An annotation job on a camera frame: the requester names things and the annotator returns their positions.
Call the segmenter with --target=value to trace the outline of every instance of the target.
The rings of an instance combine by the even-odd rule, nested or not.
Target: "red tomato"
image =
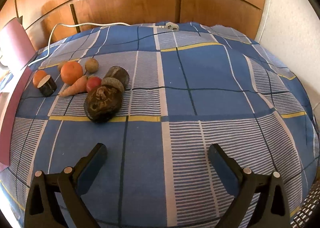
[[[99,77],[97,76],[89,77],[87,81],[87,92],[89,93],[96,86],[100,86],[100,85],[101,85],[101,79]]]

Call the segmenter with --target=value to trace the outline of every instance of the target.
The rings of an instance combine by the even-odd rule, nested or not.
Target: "plaid tablecloth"
[[[44,98],[31,75],[17,110],[11,164],[0,173],[0,187],[21,225],[35,171],[74,166],[98,142],[107,146],[108,159],[82,200],[101,227],[214,227],[233,197],[208,160],[212,143],[255,173],[280,172],[292,216],[302,205],[316,175],[319,141],[294,73],[231,28],[152,26],[85,31],[53,44],[50,57],[32,65],[44,68],[58,88]],[[57,64],[84,66],[92,57],[99,77],[114,65],[130,75],[121,111],[105,124],[86,118],[86,94],[57,96],[66,87]]]

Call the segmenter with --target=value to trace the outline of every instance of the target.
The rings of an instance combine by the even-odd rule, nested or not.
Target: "carrot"
[[[60,96],[72,96],[80,92],[86,91],[87,86],[87,76],[80,77],[72,86],[69,86],[67,89],[63,90],[59,95]]]

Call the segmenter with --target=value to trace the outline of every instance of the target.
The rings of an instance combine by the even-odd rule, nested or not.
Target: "power cord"
[[[127,23],[124,23],[124,22],[116,22],[116,23],[108,23],[108,24],[85,22],[85,23],[80,23],[80,24],[76,24],[76,25],[68,25],[68,24],[58,23],[53,27],[53,29],[51,31],[51,34],[50,34],[50,37],[49,37],[49,41],[48,41],[48,52],[47,52],[47,55],[45,55],[43,58],[36,59],[35,61],[33,61],[30,64],[28,64],[28,66],[31,66],[32,64],[37,63],[37,62],[39,62],[41,60],[44,60],[49,56],[49,53],[50,53],[50,42],[51,42],[52,34],[53,34],[53,31],[55,30],[55,28],[58,25],[62,25],[62,26],[69,27],[69,28],[83,26],[83,25],[93,25],[93,26],[100,26],[100,27],[102,27],[102,26],[113,26],[113,25],[131,26],[131,25],[129,25]],[[175,23],[172,23],[172,22],[167,22],[165,26],[155,26],[155,27],[158,27],[158,28],[161,28],[161,29],[174,30],[174,31],[178,31],[179,30],[179,26],[177,24],[175,24]]]

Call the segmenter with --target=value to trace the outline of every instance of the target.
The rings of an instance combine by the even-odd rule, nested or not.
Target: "metal pin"
[[[243,172],[246,173],[246,174],[251,174],[251,173],[252,173],[251,169],[248,168],[248,167],[245,167],[245,168],[243,169]]]
[[[72,172],[72,167],[66,167],[64,170],[63,170],[64,173],[66,174],[69,174]]]
[[[280,173],[275,171],[275,172],[273,172],[273,176],[278,178],[278,177],[280,177]]]
[[[42,175],[42,171],[41,170],[38,170],[35,172],[35,176],[39,177]]]

